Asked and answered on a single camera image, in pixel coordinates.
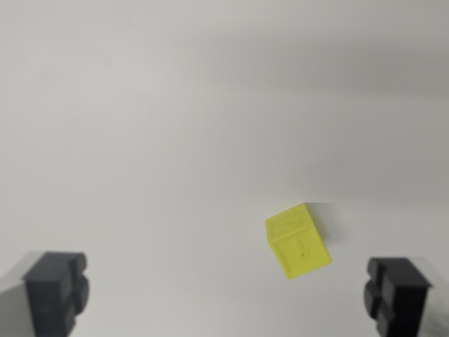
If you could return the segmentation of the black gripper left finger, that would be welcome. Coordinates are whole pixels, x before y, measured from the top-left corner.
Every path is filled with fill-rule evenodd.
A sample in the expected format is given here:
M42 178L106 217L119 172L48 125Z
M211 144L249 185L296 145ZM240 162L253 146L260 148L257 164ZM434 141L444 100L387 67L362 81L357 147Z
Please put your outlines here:
M2 336L69 336L90 284L82 252L31 251L1 275Z

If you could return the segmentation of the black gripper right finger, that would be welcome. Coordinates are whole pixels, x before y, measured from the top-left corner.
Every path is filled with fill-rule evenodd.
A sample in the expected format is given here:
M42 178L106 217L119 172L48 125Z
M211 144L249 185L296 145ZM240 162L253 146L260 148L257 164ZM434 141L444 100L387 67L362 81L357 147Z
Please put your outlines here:
M363 300L382 337L448 335L448 278L425 258L373 257Z

